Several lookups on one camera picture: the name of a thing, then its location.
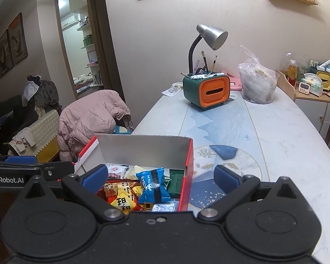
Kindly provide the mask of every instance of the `yellow cushion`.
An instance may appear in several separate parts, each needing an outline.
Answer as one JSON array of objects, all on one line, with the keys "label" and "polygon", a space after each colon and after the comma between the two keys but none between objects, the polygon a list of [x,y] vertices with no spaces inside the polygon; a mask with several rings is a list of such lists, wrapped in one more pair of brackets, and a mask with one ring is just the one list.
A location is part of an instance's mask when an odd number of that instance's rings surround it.
[{"label": "yellow cushion", "polygon": [[38,163],[50,162],[59,153],[57,136],[50,141],[37,155]]}]

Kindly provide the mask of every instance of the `tissue pack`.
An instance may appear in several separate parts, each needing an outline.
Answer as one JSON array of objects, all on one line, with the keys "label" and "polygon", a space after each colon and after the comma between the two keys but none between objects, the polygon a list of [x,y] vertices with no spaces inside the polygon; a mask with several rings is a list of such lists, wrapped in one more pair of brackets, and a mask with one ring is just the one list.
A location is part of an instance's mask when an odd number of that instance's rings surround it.
[{"label": "tissue pack", "polygon": [[308,78],[306,76],[305,78],[302,78],[301,81],[310,85],[310,90],[309,90],[310,93],[312,93],[312,94],[314,94],[318,97],[321,97],[323,95],[323,88],[324,87],[321,84],[321,80],[319,82],[314,78]]}]

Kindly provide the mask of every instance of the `black gooseneck lamp arm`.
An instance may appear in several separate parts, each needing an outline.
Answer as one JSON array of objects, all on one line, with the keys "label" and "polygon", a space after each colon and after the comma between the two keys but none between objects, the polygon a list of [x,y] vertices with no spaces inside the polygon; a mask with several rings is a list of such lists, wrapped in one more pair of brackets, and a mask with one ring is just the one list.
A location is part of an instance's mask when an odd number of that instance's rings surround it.
[{"label": "black gooseneck lamp arm", "polygon": [[203,37],[199,35],[195,41],[192,43],[191,48],[189,49],[188,53],[188,67],[189,67],[189,73],[193,73],[193,52],[195,47],[198,45],[198,43],[201,41]]}]

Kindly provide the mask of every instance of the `bottle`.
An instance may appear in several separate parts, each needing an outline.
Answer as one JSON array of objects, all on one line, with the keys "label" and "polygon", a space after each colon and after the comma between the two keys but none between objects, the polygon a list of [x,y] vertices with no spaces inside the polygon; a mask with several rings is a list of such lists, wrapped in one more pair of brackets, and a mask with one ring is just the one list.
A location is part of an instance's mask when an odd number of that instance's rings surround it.
[{"label": "bottle", "polygon": [[294,60],[290,60],[289,63],[289,69],[288,69],[288,77],[289,77],[289,83],[293,86],[296,85],[296,79],[297,79],[297,62]]}]

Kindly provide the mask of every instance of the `plastic bag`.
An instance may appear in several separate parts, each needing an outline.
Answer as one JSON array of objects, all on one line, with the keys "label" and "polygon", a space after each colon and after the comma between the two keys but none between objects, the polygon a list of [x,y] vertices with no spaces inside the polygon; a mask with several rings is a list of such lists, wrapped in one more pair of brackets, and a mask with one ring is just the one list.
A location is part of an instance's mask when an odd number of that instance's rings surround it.
[{"label": "plastic bag", "polygon": [[259,58],[245,46],[241,46],[240,49],[249,57],[244,63],[238,65],[242,82],[242,97],[252,103],[271,103],[275,95],[277,73],[262,66]]}]

